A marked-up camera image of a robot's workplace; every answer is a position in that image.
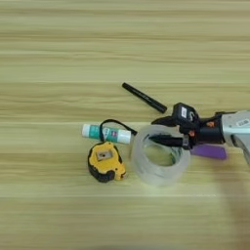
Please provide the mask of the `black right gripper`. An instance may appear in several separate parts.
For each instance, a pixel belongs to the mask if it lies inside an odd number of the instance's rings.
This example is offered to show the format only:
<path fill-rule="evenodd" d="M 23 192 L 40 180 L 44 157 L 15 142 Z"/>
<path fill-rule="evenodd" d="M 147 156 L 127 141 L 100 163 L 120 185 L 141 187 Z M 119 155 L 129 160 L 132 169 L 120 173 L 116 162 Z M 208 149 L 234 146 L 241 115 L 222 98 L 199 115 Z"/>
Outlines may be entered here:
<path fill-rule="evenodd" d="M 151 122 L 152 125 L 175 127 L 176 119 L 173 116 L 160 117 Z M 222 145 L 225 142 L 222 132 L 220 116 L 200 118 L 194 112 L 187 112 L 178 116 L 179 132 L 183 138 L 174 138 L 171 135 L 154 135 L 149 139 L 163 146 L 181 146 L 192 149 L 198 145 Z"/>

